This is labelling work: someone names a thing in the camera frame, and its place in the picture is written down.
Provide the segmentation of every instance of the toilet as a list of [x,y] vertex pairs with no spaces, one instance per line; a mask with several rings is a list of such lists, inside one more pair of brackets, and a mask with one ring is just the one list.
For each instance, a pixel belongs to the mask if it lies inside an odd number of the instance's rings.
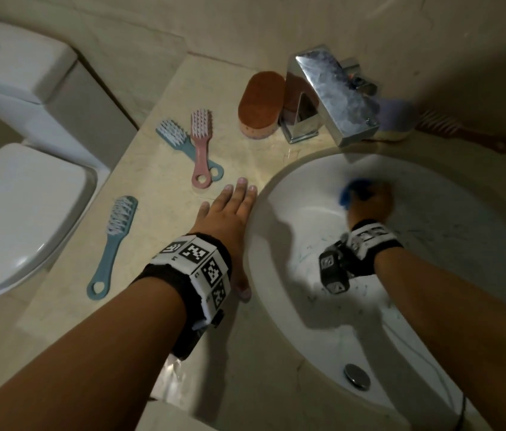
[[55,260],[137,130],[69,45],[4,23],[0,119],[24,137],[0,149],[1,295]]

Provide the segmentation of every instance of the faucet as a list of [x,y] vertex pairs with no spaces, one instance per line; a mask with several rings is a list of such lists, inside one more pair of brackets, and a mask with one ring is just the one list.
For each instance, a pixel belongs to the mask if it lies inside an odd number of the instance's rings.
[[323,124],[340,148],[375,134],[379,123],[363,93],[377,87],[362,76],[349,79],[359,71],[355,59],[342,66],[324,45],[289,58],[279,124],[290,144],[316,136]]

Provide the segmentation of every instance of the white sink basin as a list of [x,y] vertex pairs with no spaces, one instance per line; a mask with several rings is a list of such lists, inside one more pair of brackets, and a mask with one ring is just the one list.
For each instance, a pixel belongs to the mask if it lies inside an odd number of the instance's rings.
[[[357,177],[393,183],[396,206],[387,225],[406,248],[506,302],[501,217],[440,174],[376,154],[292,164],[267,185],[248,227],[246,264],[253,288],[285,337],[327,377],[397,410],[412,425],[450,430],[462,393],[377,277],[352,280],[342,295],[330,295],[320,283],[319,254],[347,231],[339,194]],[[348,363],[368,373],[369,391],[345,379]]]

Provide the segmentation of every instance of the beige countertop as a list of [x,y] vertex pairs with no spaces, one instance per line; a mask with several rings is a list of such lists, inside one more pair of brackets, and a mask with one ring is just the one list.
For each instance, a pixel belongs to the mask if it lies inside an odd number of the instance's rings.
[[[207,58],[185,59],[20,319],[20,328],[54,342],[122,291],[156,252],[186,233],[201,202],[213,200],[225,184],[246,176],[262,189],[295,160],[334,148],[325,129],[295,145],[280,131],[263,140],[245,138],[237,105],[254,73]],[[192,162],[155,133],[163,118],[189,128],[191,112],[200,107],[213,112],[210,158],[225,168],[223,180],[205,190],[191,186]],[[388,154],[437,170],[506,218],[506,156],[421,133],[398,145],[367,143],[350,151]],[[135,196],[139,207],[117,255],[111,291],[94,302],[85,287],[104,249],[113,202],[122,195]],[[307,364],[255,296],[246,305],[232,301],[226,313],[221,326],[210,330],[181,364],[180,389],[170,401],[182,410],[222,431],[405,429],[393,413],[365,405]]]

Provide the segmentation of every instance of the toilet lid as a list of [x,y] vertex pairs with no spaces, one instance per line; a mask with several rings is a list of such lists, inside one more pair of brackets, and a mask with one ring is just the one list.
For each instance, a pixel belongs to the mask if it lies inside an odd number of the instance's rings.
[[94,174],[21,144],[0,149],[0,288],[61,243],[87,206]]

